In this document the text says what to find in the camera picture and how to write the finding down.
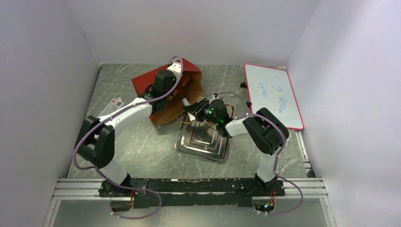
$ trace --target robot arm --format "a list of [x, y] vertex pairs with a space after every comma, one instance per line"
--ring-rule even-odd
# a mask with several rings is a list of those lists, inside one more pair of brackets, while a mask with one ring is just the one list
[[109, 118], [111, 120], [103, 123], [85, 140], [79, 147], [78, 154], [92, 163], [111, 181], [129, 187], [131, 176], [114, 159], [115, 138], [128, 127], [165, 108], [170, 96], [157, 101], [152, 100], [166, 94], [173, 87], [180, 71], [181, 65], [174, 62], [166, 70], [159, 71], [155, 83], [149, 85], [143, 94], [140, 94], [123, 109], [100, 118], [87, 117], [82, 124], [76, 145], [95, 125]]
[[[274, 162], [283, 139], [272, 125], [255, 117], [247, 116], [238, 120], [230, 118], [223, 100], [217, 98], [217, 94], [211, 101], [205, 98], [194, 105], [185, 106], [184, 110], [193, 114], [197, 121], [208, 121], [215, 124], [216, 130], [223, 137], [231, 138], [249, 134], [261, 151], [259, 168], [255, 177], [264, 183], [264, 187], [269, 187], [274, 183], [276, 180]], [[257, 114], [271, 120], [286, 138], [289, 137], [287, 128], [268, 109], [262, 108]]]

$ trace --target gray marble surface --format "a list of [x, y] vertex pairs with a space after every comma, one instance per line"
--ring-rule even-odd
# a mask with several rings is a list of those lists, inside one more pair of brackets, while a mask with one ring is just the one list
[[[112, 98], [122, 97], [127, 104], [137, 97], [131, 79], [160, 65], [104, 64], [91, 98], [87, 115], [98, 116]], [[243, 66], [198, 65], [202, 70], [205, 97], [214, 92], [233, 91], [248, 100]], [[236, 115], [244, 116], [246, 108], [235, 96], [224, 96], [224, 102], [236, 107]], [[181, 123], [154, 127], [143, 120], [124, 131], [115, 142], [115, 158], [131, 177], [139, 178], [219, 178], [253, 177], [259, 165], [259, 150], [247, 135], [232, 138], [226, 162], [212, 163], [179, 155], [174, 149]], [[78, 157], [78, 163], [90, 163]], [[306, 177], [301, 151], [295, 136], [290, 138], [279, 160], [278, 173], [284, 177]], [[68, 178], [100, 178], [93, 170], [79, 171], [71, 165]]]

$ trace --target black mounting base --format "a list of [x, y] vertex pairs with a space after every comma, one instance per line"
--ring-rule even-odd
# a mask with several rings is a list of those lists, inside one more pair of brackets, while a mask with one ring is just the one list
[[[284, 196], [283, 182], [276, 180], [269, 188], [264, 188], [255, 178], [211, 178], [211, 179], [139, 179], [134, 178], [140, 187], [157, 191], [162, 198], [162, 206], [193, 206], [193, 205], [237, 205], [238, 207], [252, 207], [254, 196]], [[116, 197], [103, 190], [100, 197]], [[130, 193], [120, 197], [129, 197]], [[158, 197], [153, 193], [142, 191], [134, 195], [133, 208], [148, 208], [159, 205]], [[131, 206], [115, 203], [112, 207], [123, 207], [127, 210]]]

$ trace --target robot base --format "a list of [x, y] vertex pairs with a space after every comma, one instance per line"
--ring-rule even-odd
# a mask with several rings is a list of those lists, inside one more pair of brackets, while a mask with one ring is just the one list
[[[269, 187], [255, 178], [205, 178], [205, 179], [163, 179], [133, 178], [131, 186], [145, 187], [157, 191], [162, 198], [162, 206], [211, 206], [237, 205], [253, 207], [252, 197], [284, 196], [283, 182], [274, 180]], [[131, 191], [119, 190], [103, 181], [100, 197], [130, 197]], [[113, 201], [113, 211], [128, 211], [129, 201]], [[157, 207], [158, 197], [150, 192], [138, 191], [134, 194], [133, 208]]]

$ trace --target handwritten text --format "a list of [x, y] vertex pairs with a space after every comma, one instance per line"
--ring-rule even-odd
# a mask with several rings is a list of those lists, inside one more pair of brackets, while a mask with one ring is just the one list
[[263, 98], [267, 98], [267, 91], [266, 91], [266, 89], [264, 88], [264, 86], [263, 86], [262, 83], [259, 83], [258, 88], [261, 89], [261, 91], [262, 91], [262, 93], [263, 93]]
[[281, 87], [279, 80], [280, 78], [278, 76], [276, 76], [277, 80], [276, 80], [276, 86], [273, 86], [273, 89], [279, 92], [283, 91], [283, 88]]
[[287, 100], [284, 97], [279, 98], [279, 105], [280, 105], [279, 113], [282, 113], [286, 110], [286, 107], [287, 107], [286, 102], [287, 102]]

